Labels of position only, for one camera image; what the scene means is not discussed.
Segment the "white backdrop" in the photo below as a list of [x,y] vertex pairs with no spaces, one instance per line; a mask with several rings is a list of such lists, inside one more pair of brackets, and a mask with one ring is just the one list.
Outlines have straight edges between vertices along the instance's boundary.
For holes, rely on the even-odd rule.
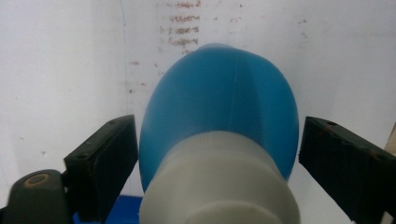
[[[260,54],[289,81],[301,131],[330,119],[383,147],[396,118],[396,1],[0,2],[0,206],[18,178],[64,170],[102,124],[135,114],[206,43]],[[298,162],[302,223],[349,223]],[[137,168],[123,194],[142,195]]]

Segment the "screw hole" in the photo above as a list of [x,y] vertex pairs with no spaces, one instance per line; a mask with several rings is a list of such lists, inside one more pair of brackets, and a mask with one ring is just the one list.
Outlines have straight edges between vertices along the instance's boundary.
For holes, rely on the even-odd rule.
[[33,188],[37,185],[40,185],[42,183],[44,183],[45,181],[47,181],[50,178],[49,175],[47,174],[38,174],[38,175],[33,175],[31,176],[29,179],[27,179],[24,182],[24,186],[26,188]]

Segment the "brown stain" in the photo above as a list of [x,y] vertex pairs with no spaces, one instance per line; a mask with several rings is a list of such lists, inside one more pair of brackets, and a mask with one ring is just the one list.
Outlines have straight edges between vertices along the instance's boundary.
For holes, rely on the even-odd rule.
[[200,7],[200,6],[201,6],[201,0],[197,0],[195,3],[179,2],[175,4],[175,7],[184,7],[184,8],[192,8],[192,7]]
[[189,32],[195,32],[198,33],[199,32],[199,27],[195,26],[192,28],[178,28],[175,30],[175,33],[178,35],[184,35],[184,34],[188,34]]
[[200,16],[171,16],[171,22],[181,22],[184,23],[186,21],[198,21],[200,20]]
[[139,65],[139,64],[140,64],[140,62],[138,62],[138,61],[134,61],[134,62],[129,62],[129,64],[131,64],[131,65]]
[[193,39],[180,38],[180,39],[174,40],[172,37],[169,37],[168,42],[171,45],[181,46],[181,47],[185,48],[186,45],[189,45],[189,44],[193,44],[194,43],[194,44],[197,45],[198,44],[198,38],[193,38]]

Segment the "white plastic part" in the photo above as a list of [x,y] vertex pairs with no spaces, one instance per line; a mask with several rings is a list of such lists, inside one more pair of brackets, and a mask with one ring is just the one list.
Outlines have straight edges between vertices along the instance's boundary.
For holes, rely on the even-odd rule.
[[272,158],[237,133],[196,134],[163,159],[140,207],[141,224],[298,224]]

